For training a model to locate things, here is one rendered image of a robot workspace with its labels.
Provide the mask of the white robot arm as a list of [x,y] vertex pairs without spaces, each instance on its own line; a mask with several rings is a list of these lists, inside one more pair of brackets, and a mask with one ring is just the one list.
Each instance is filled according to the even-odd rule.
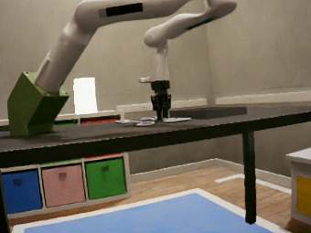
[[[99,27],[124,21],[172,16],[189,1],[191,0],[83,0],[44,58],[34,82],[44,90],[58,92]],[[169,80],[169,39],[224,17],[237,8],[237,0],[207,0],[207,3],[209,9],[204,13],[177,15],[145,33],[145,44],[156,48],[156,53],[150,56],[150,77],[140,78],[139,83]]]

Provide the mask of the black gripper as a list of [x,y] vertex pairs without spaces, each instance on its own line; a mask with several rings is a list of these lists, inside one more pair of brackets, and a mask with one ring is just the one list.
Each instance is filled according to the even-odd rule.
[[167,90],[170,89],[170,82],[169,80],[151,81],[151,89],[155,91],[155,95],[150,96],[153,110],[157,113],[157,120],[161,122],[163,117],[169,118],[168,110],[171,108],[171,94],[168,95]]

